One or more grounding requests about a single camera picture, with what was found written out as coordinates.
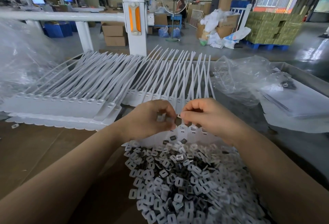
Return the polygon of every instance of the pile of small plastic pieces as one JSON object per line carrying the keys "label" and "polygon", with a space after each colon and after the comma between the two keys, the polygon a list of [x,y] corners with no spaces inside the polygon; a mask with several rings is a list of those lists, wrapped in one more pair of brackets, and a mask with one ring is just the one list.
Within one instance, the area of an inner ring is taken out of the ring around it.
{"label": "pile of small plastic pieces", "polygon": [[188,145],[176,136],[153,149],[137,141],[124,146],[137,188],[129,198],[148,224],[272,222],[235,148]]}

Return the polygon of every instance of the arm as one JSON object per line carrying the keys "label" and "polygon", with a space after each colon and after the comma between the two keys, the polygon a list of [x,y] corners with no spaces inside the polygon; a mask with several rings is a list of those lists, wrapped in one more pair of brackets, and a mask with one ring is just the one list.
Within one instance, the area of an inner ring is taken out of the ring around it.
{"label": "arm", "polygon": [[279,223],[324,223],[329,192],[275,144],[211,98],[190,101],[180,114],[233,145]]}
{"label": "arm", "polygon": [[168,101],[140,104],[15,189],[0,201],[0,223],[66,223],[111,154],[129,140],[176,127],[157,122],[157,113],[175,118]]}

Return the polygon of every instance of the hand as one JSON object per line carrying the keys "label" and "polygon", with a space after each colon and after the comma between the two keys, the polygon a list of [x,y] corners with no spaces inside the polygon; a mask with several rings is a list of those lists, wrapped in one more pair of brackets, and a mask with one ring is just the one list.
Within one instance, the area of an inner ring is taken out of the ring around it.
{"label": "hand", "polygon": [[177,117],[168,101],[153,100],[138,105],[117,123],[123,126],[125,139],[129,140],[140,140],[176,128],[173,122],[157,122],[158,113],[166,113],[173,119]]}
{"label": "hand", "polygon": [[181,118],[185,124],[200,124],[208,132],[221,137],[226,143],[233,145],[234,140],[250,128],[240,118],[212,98],[195,99],[183,108]]}

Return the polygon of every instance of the shiny floor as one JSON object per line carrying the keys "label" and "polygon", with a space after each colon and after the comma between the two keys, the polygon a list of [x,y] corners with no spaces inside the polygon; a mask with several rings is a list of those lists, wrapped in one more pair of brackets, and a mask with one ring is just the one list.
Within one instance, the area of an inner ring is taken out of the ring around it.
{"label": "shiny floor", "polygon": [[[329,82],[329,73],[327,72],[329,70],[329,39],[318,37],[325,32],[328,26],[329,23],[305,23],[299,36],[287,51],[276,49],[267,51],[261,48],[253,50],[243,44],[236,46],[234,50],[201,46],[195,36],[196,29],[189,25],[182,30],[180,42],[167,42],[164,38],[160,38],[157,32],[148,35],[147,49],[152,50],[156,45],[159,45],[163,48],[195,51],[197,54],[204,53],[211,55],[212,58],[220,58],[225,55],[228,58],[236,59],[259,55],[270,61],[287,62]],[[102,33],[100,34],[100,24],[90,28],[90,34],[95,50],[107,48],[104,36]],[[73,57],[82,52],[78,33],[74,33],[72,37],[54,40],[63,49],[66,57]]]}

